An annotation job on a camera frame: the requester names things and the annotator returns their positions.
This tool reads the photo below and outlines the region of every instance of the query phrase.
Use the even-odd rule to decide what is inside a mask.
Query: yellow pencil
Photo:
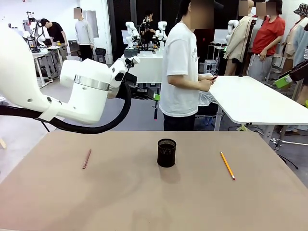
[[[231,170],[231,168],[230,168],[230,166],[229,166],[229,164],[228,164],[228,162],[227,162],[227,160],[226,160],[224,154],[223,154],[222,152],[220,152],[220,154],[221,154],[221,156],[222,156],[222,158],[223,158],[223,161],[225,162],[225,164],[226,164],[226,166],[227,166],[227,168],[228,168],[228,170],[229,170],[229,172],[230,172],[230,175],[232,176],[232,179],[235,180],[235,177],[234,177],[234,175],[233,175],[233,172],[232,172],[232,170]]]

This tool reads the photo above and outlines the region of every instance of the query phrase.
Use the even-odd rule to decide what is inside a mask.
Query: gray metal band
[[[89,87],[89,88],[95,88],[99,90],[109,91],[109,83],[100,82],[95,79],[90,79],[84,76],[78,76],[75,75],[74,82],[77,84],[81,84],[83,86]]]

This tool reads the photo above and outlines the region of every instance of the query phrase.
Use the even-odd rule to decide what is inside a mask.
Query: black hair
[[[182,0],[181,1],[180,9],[179,9],[179,16],[180,17],[187,15],[189,3],[191,3],[191,0]]]
[[[147,10],[147,11],[145,12],[144,16],[150,16],[151,14],[153,14],[153,12],[150,11],[150,10]]]
[[[45,26],[46,23],[49,23],[49,21],[46,18],[41,19],[40,23],[42,24],[42,26]]]
[[[269,0],[267,2],[275,2],[277,14],[282,14],[282,0]]]
[[[80,7],[76,7],[75,9],[80,9],[80,12],[82,13],[82,9]]]

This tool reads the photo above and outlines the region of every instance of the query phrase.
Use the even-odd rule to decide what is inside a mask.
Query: beige jacket
[[[287,38],[285,39],[283,50],[282,50],[282,56],[287,59],[294,59],[295,55],[295,49],[293,46],[294,36],[296,34],[296,31],[298,29],[298,26],[301,22],[298,22],[292,30],[289,32]]]
[[[243,62],[244,52],[246,48],[245,45],[248,40],[251,21],[251,16],[245,16],[239,21],[240,23],[232,33],[229,45],[224,56],[225,59],[237,59],[241,63]]]

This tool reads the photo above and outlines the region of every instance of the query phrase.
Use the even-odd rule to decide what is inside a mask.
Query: pencil
[[[85,168],[87,167],[87,165],[88,165],[88,160],[89,160],[89,158],[90,158],[91,152],[92,152],[92,149],[89,150],[88,155],[87,155],[87,157],[86,157],[86,159],[85,159],[85,162],[83,163],[82,169],[85,169]]]
[[[232,176],[232,179],[235,180],[234,174],[233,174],[233,172],[232,172],[232,170],[231,170],[231,168],[230,168],[230,166],[229,166],[229,164],[228,164],[224,154],[222,152],[220,152],[220,154],[221,154],[221,156],[223,158],[223,161],[225,162],[225,164],[226,164],[226,166],[227,166],[227,168],[228,168],[228,170],[230,172],[230,175]]]

